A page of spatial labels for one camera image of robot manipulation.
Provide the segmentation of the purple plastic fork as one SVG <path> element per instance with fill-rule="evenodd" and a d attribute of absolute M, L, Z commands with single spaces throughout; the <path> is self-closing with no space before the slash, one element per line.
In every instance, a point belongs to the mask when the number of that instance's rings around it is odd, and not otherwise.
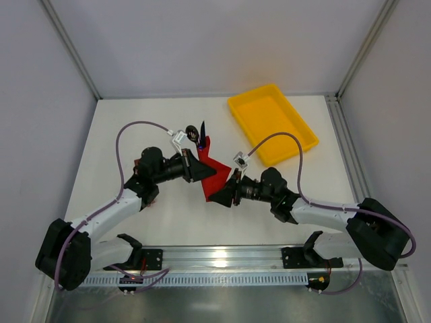
<path fill-rule="evenodd" d="M 201 123 L 200 134 L 199 134 L 199 148 L 206 148 L 206 131 L 205 131 L 205 121 Z"/>

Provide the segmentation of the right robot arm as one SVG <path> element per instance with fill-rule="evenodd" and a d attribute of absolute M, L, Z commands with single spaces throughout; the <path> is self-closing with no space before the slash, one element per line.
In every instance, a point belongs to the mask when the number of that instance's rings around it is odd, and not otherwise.
<path fill-rule="evenodd" d="M 391 271 L 410 239 L 406 226 L 377 200 L 366 198 L 357 205 L 305 201 L 288 189 L 275 168 L 266 169 L 260 180 L 235 170 L 208 199 L 225 207 L 239 205 L 243 199 L 261 201 L 270 204 L 271 213 L 282 223 L 333 229 L 332 234 L 315 231 L 304 243 L 304 257 L 313 265 L 332 258 L 363 258 Z"/>

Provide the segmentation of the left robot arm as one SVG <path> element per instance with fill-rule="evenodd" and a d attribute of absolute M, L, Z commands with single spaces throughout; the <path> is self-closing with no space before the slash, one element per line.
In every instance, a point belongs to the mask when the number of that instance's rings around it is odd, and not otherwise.
<path fill-rule="evenodd" d="M 149 206 L 159 193 L 159 184 L 176 178 L 198 182 L 215 174 L 216 169 L 199 161 L 190 149 L 170 159 L 157 147 L 144 149 L 119 197 L 72 222 L 56 219 L 49 225 L 36 257 L 36 268 L 68 291 L 80 286 L 92 271 L 112 265 L 139 268 L 144 255 L 138 240 L 119 234 L 102 241 L 102 236 Z"/>

